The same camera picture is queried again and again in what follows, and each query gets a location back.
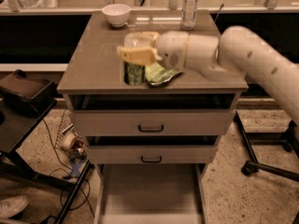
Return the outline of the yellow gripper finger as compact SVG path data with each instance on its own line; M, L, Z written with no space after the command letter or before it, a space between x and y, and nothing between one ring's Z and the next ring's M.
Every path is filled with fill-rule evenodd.
M154 47L157 38L160 36L157 32L135 32L130 33L124 38L124 46L129 48Z
M163 59L158 50L150 46L133 48L118 46L117 53L122 61L143 66L152 65Z

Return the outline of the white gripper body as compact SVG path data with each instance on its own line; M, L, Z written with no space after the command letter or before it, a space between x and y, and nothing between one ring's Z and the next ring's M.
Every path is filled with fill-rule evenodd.
M188 37L186 32L169 31L157 38L156 49L163 67L176 70L184 68Z

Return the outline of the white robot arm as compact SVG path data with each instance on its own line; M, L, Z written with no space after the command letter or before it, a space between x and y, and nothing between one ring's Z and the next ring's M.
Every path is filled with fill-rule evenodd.
M117 53L127 63L158 62L215 81L250 77L299 125L299 66L245 27L229 27L219 37L184 31L130 33Z

